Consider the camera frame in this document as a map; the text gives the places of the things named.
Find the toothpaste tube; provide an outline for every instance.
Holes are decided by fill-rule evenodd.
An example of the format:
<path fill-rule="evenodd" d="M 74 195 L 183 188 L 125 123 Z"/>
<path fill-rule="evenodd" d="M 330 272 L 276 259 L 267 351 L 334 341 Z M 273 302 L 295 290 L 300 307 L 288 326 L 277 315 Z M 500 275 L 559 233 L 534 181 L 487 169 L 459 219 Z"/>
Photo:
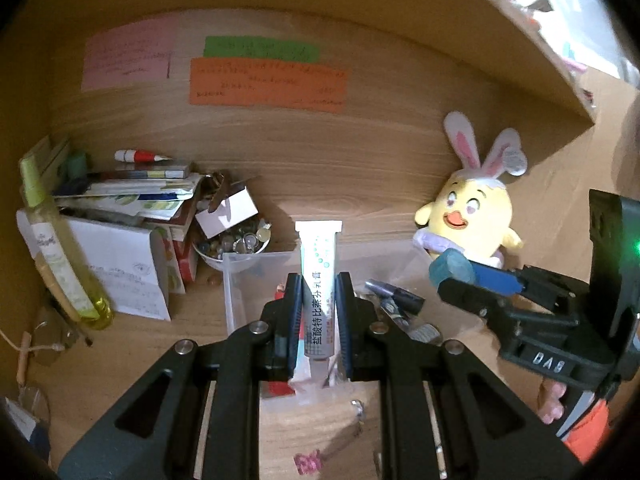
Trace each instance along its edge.
<path fill-rule="evenodd" d="M 305 356 L 326 360 L 335 353 L 335 243 L 339 220 L 296 222 L 300 234 L 302 277 L 305 281 L 302 317 Z"/>

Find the tag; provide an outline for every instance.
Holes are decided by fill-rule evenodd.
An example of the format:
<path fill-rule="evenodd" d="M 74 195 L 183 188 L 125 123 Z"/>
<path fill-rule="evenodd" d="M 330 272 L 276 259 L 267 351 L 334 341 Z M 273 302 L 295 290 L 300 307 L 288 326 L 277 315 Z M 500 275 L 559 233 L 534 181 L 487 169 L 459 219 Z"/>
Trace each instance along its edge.
<path fill-rule="evenodd" d="M 510 146 L 502 152 L 502 165 L 507 173 L 520 176 L 527 171 L 527 157 L 520 148 Z"/>
<path fill-rule="evenodd" d="M 209 238 L 258 213 L 247 188 L 224 199 L 213 213 L 204 210 L 196 215 L 196 220 L 204 235 Z"/>

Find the small card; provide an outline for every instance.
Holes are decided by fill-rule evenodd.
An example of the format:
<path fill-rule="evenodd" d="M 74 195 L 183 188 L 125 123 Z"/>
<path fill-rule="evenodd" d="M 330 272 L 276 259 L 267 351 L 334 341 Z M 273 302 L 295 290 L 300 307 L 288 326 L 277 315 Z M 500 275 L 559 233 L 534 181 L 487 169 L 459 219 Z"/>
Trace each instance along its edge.
<path fill-rule="evenodd" d="M 174 14 L 99 32 L 86 42 L 82 92 L 169 77 Z"/>
<path fill-rule="evenodd" d="M 257 57 L 316 63 L 320 49 L 302 41 L 261 36 L 207 36 L 203 57 Z"/>
<path fill-rule="evenodd" d="M 207 238 L 213 238 L 257 213 L 254 200 L 252 200 L 247 188 L 244 188 L 223 200 L 213 213 L 199 212 L 196 215 L 196 220 L 202 227 L 204 235 Z"/>

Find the white paper card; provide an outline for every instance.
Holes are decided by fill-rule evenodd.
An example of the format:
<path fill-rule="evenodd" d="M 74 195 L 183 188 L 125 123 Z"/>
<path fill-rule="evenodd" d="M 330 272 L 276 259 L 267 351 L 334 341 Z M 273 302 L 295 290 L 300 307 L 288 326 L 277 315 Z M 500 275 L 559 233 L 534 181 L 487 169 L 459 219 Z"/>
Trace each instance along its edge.
<path fill-rule="evenodd" d="M 241 221 L 258 213 L 249 191 L 242 191 L 223 200 L 218 209 L 213 213 L 201 211 L 196 215 L 196 220 L 202 227 L 207 238 L 213 238 L 222 231 L 239 224 Z"/>
<path fill-rule="evenodd" d="M 116 312 L 170 320 L 164 243 L 149 229 L 69 219 Z"/>

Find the plush toy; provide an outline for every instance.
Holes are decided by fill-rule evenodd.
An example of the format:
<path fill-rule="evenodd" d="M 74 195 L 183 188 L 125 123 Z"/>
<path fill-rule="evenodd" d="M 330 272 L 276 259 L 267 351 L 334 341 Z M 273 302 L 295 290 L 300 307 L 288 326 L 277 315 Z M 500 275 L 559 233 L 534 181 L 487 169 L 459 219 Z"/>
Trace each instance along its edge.
<path fill-rule="evenodd" d="M 451 175 L 434 202 L 418 209 L 415 222 L 427 227 L 417 231 L 414 242 L 434 258 L 453 248 L 469 260 L 501 268 L 503 258 L 498 248 L 523 245 L 509 228 L 511 200 L 498 180 L 504 171 L 514 175 L 526 171 L 520 136 L 513 128 L 503 130 L 481 166 L 468 119 L 451 112 L 444 119 L 444 129 L 464 169 Z"/>

